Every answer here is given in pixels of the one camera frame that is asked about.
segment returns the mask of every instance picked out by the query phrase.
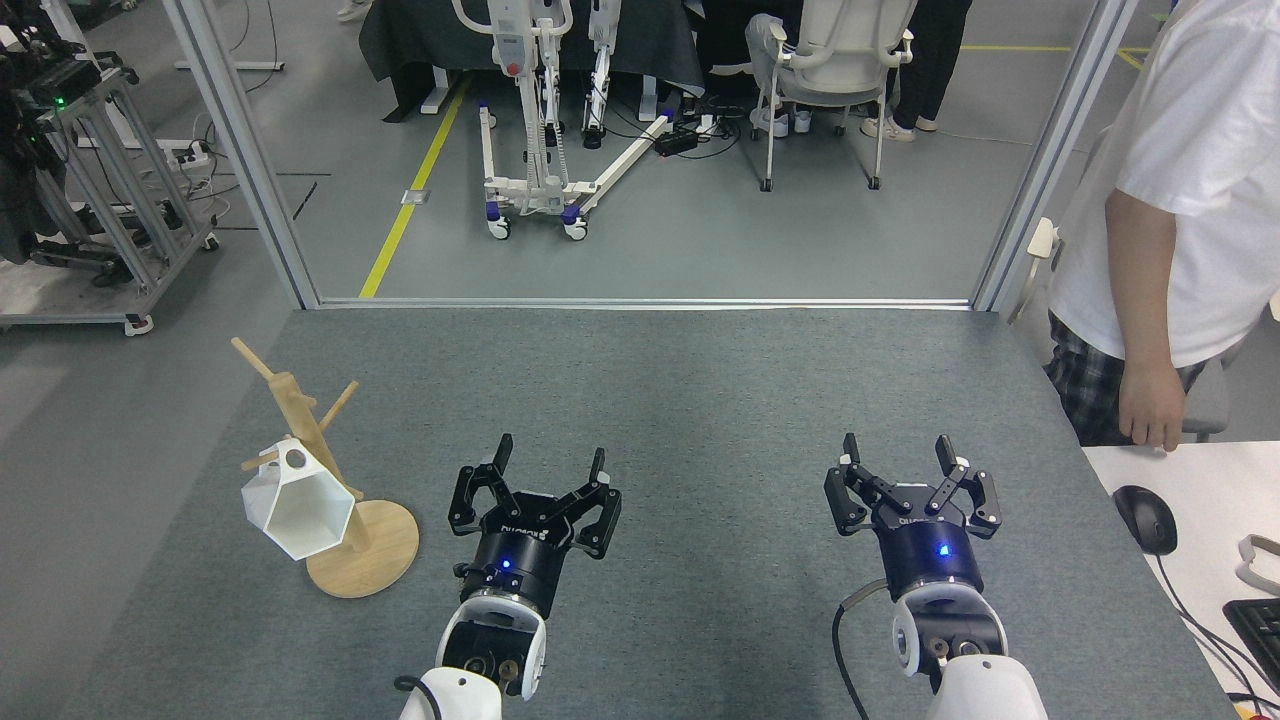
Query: hand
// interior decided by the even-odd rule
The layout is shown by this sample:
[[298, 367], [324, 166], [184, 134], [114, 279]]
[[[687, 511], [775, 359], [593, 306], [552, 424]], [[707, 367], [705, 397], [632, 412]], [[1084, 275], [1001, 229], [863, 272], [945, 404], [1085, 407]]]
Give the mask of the hand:
[[1187, 392], [1170, 363], [1125, 364], [1120, 380], [1120, 432], [1134, 445], [1172, 452], [1183, 438]]

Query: gray carpet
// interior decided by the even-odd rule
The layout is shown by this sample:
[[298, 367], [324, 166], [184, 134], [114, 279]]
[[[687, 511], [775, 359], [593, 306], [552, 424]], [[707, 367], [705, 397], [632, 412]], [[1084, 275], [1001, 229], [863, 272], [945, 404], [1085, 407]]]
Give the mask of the gray carpet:
[[[831, 616], [882, 569], [822, 493], [846, 430], [892, 480], [938, 479], [938, 433], [995, 474], [986, 596], [1052, 717], [1235, 716], [995, 316], [349, 310], [296, 314], [265, 356], [321, 409], [362, 383], [330, 445], [419, 516], [417, 561], [334, 600], [244, 520], [236, 465], [285, 430], [255, 380], [67, 717], [396, 717], [390, 680], [430, 666], [476, 547], [445, 523], [457, 470], [503, 432], [513, 489], [575, 488], [603, 446], [623, 495], [608, 557], [568, 557], [543, 684], [506, 717], [851, 717]], [[854, 682], [872, 717], [923, 716], [890, 615], [879, 594], [846, 618]]]

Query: white hexagonal cup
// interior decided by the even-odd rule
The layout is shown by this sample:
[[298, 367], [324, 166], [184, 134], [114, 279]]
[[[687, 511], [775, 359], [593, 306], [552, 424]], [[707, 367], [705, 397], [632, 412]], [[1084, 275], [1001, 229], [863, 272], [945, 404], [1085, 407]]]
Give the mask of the white hexagonal cup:
[[248, 521], [293, 560], [342, 544], [356, 498], [302, 442], [285, 439], [260, 455], [273, 451], [276, 460], [241, 488]]

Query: office chair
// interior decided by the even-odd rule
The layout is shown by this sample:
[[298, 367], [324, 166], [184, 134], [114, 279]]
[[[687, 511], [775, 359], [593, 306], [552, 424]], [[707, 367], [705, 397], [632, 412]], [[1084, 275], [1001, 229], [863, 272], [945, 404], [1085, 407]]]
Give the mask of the office chair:
[[[845, 135], [849, 109], [869, 101], [879, 105], [876, 167], [867, 182], [879, 190], [884, 145], [884, 85], [890, 68], [911, 61], [911, 33], [906, 23], [915, 0], [808, 0], [800, 19], [799, 42], [786, 45], [782, 23], [768, 24], [768, 35], [755, 22], [748, 27], [746, 45], [753, 65], [769, 67], [755, 78], [758, 106], [768, 105], [768, 156], [760, 191], [773, 190], [773, 120], [780, 99], [818, 108], [842, 108], [836, 135]], [[751, 129], [751, 138], [759, 131]]]

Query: patient lift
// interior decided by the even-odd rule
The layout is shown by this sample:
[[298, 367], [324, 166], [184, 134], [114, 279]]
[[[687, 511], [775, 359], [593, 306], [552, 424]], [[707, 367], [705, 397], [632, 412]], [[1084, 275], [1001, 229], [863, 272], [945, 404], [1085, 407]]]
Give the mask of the patient lift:
[[[493, 36], [493, 60], [502, 73], [516, 81], [525, 115], [525, 177], [499, 177], [494, 170], [493, 127], [497, 118], [480, 104], [480, 142], [484, 156], [485, 219], [498, 240], [511, 233], [503, 209], [520, 215], [544, 213], [559, 215], [572, 240], [586, 237], [586, 213], [622, 174], [644, 155], [655, 138], [671, 131], [669, 115], [659, 117], [645, 128], [593, 182], [570, 182], [564, 160], [563, 123], [559, 122], [559, 42], [573, 27], [570, 0], [486, 0], [489, 24], [467, 17], [462, 0], [453, 0], [458, 20], [474, 32]], [[617, 36], [621, 0], [591, 0], [590, 37], [596, 61], [591, 94], [586, 99], [582, 122], [584, 145], [599, 147], [604, 133], [604, 101], [608, 94], [609, 55]], [[552, 152], [556, 154], [553, 164]]]

